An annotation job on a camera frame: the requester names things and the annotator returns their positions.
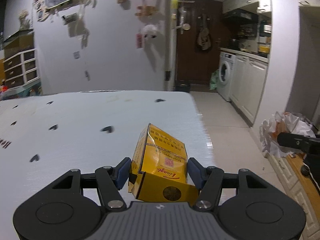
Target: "black pot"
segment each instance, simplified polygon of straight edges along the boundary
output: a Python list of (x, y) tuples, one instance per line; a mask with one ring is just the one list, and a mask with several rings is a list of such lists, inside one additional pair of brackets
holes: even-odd
[(229, 40), (229, 49), (240, 50), (239, 49), (239, 40), (230, 39)]

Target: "white plastic bag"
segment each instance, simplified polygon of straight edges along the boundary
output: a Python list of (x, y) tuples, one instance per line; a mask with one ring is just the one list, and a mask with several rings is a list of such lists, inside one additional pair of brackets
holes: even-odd
[(297, 149), (280, 146), (277, 142), (277, 136), (281, 132), (288, 132), (315, 138), (311, 128), (312, 125), (301, 114), (276, 112), (269, 120), (264, 120), (260, 125), (262, 151), (276, 157), (285, 157), (292, 153), (301, 152)]

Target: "white fluffy toy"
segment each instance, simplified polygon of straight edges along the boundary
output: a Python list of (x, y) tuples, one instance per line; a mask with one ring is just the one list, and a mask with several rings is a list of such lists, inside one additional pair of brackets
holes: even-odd
[(157, 37), (158, 27), (153, 24), (148, 24), (143, 27), (142, 33), (145, 38), (155, 38)]

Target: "kitchen counter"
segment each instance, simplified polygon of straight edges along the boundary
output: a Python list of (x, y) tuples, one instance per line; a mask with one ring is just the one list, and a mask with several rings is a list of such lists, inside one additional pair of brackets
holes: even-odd
[(268, 58), (261, 57), (261, 56), (258, 56), (258, 55), (254, 55), (252, 53), (242, 52), (242, 51), (234, 50), (234, 49), (226, 49), (226, 48), (220, 48), (220, 50), (223, 50), (223, 51), (226, 51), (226, 52), (230, 52), (230, 53), (233, 53), (233, 54), (243, 55), (243, 56), (246, 56), (246, 57), (254, 58), (254, 59), (261, 60), (263, 62), (269, 63), (269, 59)]

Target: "brown door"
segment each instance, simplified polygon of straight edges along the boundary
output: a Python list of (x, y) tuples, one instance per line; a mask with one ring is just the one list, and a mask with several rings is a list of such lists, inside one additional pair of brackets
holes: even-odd
[[(177, 30), (177, 80), (189, 81), (193, 84), (208, 85), (211, 73), (219, 68), (220, 46), (226, 46), (230, 32), (221, 22), (222, 2), (214, 0), (194, 0), (195, 3), (184, 3), (187, 11), (185, 23), (191, 25), (188, 31)], [(198, 19), (206, 14), (212, 48), (202, 52), (196, 46), (199, 34)]]

